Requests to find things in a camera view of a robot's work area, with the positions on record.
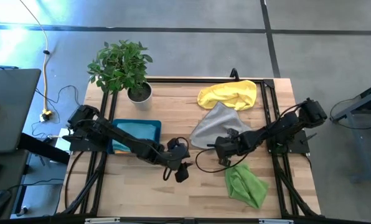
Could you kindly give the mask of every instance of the teal tray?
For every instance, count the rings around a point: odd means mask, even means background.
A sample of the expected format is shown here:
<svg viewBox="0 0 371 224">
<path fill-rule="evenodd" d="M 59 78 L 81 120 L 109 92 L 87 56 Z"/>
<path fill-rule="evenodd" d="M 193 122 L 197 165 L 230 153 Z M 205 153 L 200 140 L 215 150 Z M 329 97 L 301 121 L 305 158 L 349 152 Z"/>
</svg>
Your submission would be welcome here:
<svg viewBox="0 0 371 224">
<path fill-rule="evenodd" d="M 121 124 L 121 123 L 151 124 L 151 125 L 156 127 L 154 141 L 160 142 L 160 140 L 161 140 L 162 123 L 158 120 L 114 119 L 112 121 L 112 125 L 115 126 L 115 127 L 118 124 Z M 108 144 L 108 149 L 106 151 L 109 154 L 114 154 L 113 149 L 112 149 L 112 139 L 110 140 L 110 143 Z"/>
</svg>

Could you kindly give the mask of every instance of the green leaves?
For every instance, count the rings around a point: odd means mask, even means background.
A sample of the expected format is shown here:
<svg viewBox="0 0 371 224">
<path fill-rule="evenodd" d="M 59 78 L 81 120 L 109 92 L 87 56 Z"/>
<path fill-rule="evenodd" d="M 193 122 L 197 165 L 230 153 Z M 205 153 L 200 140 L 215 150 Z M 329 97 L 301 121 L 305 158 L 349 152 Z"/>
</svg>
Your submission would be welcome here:
<svg viewBox="0 0 371 224">
<path fill-rule="evenodd" d="M 119 40 L 119 44 L 104 42 L 104 47 L 87 65 L 90 82 L 96 82 L 103 91 L 110 92 L 140 88 L 146 81 L 146 64 L 153 62 L 149 55 L 141 54 L 148 48 L 143 47 L 141 42 L 128 40 Z"/>
</svg>

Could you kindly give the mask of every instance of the potted plant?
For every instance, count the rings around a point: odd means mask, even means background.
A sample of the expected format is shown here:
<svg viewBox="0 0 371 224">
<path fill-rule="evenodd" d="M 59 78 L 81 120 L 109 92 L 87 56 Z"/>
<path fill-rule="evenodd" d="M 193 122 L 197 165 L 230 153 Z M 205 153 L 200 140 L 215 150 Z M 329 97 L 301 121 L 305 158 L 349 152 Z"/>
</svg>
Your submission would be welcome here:
<svg viewBox="0 0 371 224">
<path fill-rule="evenodd" d="M 148 110 L 152 105 L 153 89 L 146 81 L 148 62 L 153 59 L 141 52 L 148 48 L 138 44 L 119 40 L 118 44 L 104 42 L 104 49 L 87 67 L 91 75 L 90 82 L 96 82 L 104 92 L 116 93 L 127 90 L 127 96 L 139 110 Z"/>
</svg>

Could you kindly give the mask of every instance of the gray floor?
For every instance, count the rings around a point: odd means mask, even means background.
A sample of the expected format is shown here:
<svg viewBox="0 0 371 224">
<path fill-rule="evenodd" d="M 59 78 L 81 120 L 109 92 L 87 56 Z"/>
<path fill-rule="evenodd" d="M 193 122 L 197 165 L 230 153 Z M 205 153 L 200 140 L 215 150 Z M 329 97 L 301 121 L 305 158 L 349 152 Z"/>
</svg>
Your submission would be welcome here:
<svg viewBox="0 0 371 224">
<path fill-rule="evenodd" d="M 371 0 L 266 2 L 273 29 L 371 30 Z M 29 0 L 25 3 L 41 23 L 50 25 L 265 27 L 259 0 L 106 0 L 98 4 L 81 0 Z M 16 0 L 0 1 L 0 22 L 34 24 Z M 54 99 L 63 86 L 75 85 L 82 102 L 88 81 L 87 64 L 104 41 L 118 39 L 141 41 L 149 47 L 154 59 L 148 67 L 150 75 L 222 77 L 236 67 L 243 77 L 273 77 L 266 34 L 49 31 L 48 36 L 53 51 L 47 66 L 49 96 Z M 352 98 L 371 86 L 371 35 L 275 34 L 273 40 L 281 77 L 292 80 L 297 101 L 311 97 L 329 113 L 336 102 Z M 0 30 L 0 65 L 41 68 L 43 48 L 44 37 L 39 31 L 18 27 Z M 43 89 L 41 81 L 38 87 Z M 65 91 L 73 96 L 73 90 Z M 57 134 L 76 104 L 72 97 L 63 97 L 55 107 L 60 113 L 60 123 L 38 124 L 36 133 Z M 41 109 L 42 97 L 35 95 L 24 132 L 32 132 L 31 124 L 39 119 Z M 361 119 L 360 125 L 370 124 L 371 118 Z M 318 133 L 309 145 L 322 214 L 371 221 L 371 182 L 351 184 L 349 181 L 351 175 L 360 172 L 350 130 L 328 121 L 312 132 Z M 33 188 L 30 194 L 45 192 L 39 186 Z M 46 201 L 51 206 L 36 212 L 38 215 L 54 212 L 57 199 L 48 198 L 48 193 L 44 195 L 39 204 Z"/>
</svg>

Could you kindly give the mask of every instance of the wooden table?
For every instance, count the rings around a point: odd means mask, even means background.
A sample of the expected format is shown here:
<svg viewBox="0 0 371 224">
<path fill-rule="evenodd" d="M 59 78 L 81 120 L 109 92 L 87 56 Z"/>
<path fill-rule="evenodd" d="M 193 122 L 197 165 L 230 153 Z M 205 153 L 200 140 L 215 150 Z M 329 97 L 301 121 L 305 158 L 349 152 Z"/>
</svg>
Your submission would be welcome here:
<svg viewBox="0 0 371 224">
<path fill-rule="evenodd" d="M 279 110 L 282 112 L 295 104 L 291 81 L 287 78 L 278 78 L 274 81 Z M 192 130 L 209 112 L 197 104 L 197 95 L 201 89 L 212 84 L 152 83 L 151 85 L 153 86 L 153 107 L 150 111 L 136 110 L 127 99 L 126 93 L 121 91 L 117 99 L 115 118 L 158 119 L 162 121 L 161 143 L 163 145 L 166 145 L 168 140 L 173 137 L 188 138 Z M 238 112 L 242 121 L 249 124 L 252 129 L 266 125 L 260 91 L 258 88 L 253 108 Z M 103 93 L 97 86 L 90 84 L 84 104 L 99 108 L 102 95 Z M 106 117 L 108 117 L 110 110 L 109 105 L 111 105 L 111 97 L 108 99 Z M 193 161 L 200 149 L 191 146 L 189 151 L 191 155 L 189 160 Z M 78 195 L 85 184 L 90 154 L 85 152 L 75 164 L 68 185 L 69 203 Z M 75 155 L 71 156 L 68 168 L 74 158 Z M 222 168 L 218 165 L 215 153 L 201 155 L 198 162 L 204 169 Z M 256 176 L 270 185 L 266 200 L 259 210 L 228 197 L 224 172 L 208 174 L 193 165 L 189 167 L 190 177 L 179 184 L 175 181 L 174 175 L 168 181 L 163 181 L 164 168 L 161 166 L 152 166 L 133 155 L 109 155 L 98 216 L 279 218 L 273 164 L 271 156 L 266 151 L 266 144 L 263 143 L 258 147 L 244 162 L 249 164 L 251 171 Z M 305 157 L 296 154 L 289 155 L 289 162 L 295 188 L 312 210 L 320 213 L 309 162 Z M 94 189 L 90 194 L 88 211 L 92 206 L 93 196 Z M 286 190 L 285 197 L 287 209 L 291 211 L 289 195 Z M 62 191 L 58 212 L 64 208 L 63 198 Z"/>
</svg>

